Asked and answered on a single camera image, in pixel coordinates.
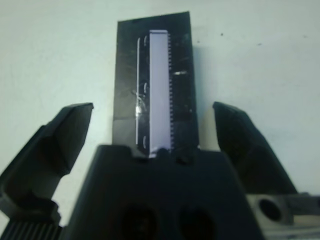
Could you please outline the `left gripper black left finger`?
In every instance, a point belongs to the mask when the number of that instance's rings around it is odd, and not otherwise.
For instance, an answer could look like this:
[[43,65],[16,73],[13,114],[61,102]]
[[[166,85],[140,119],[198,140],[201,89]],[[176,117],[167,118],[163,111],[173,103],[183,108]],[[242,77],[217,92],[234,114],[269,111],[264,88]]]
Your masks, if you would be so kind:
[[52,200],[83,148],[92,103],[66,106],[42,125],[0,175],[0,210],[11,220],[58,223]]

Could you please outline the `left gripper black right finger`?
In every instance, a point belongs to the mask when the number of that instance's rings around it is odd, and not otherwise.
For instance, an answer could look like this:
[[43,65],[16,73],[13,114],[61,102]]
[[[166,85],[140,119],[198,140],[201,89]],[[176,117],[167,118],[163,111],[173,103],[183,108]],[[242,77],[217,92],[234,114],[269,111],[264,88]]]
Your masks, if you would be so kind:
[[219,148],[231,160],[248,194],[297,194],[297,189],[265,137],[247,113],[213,104]]

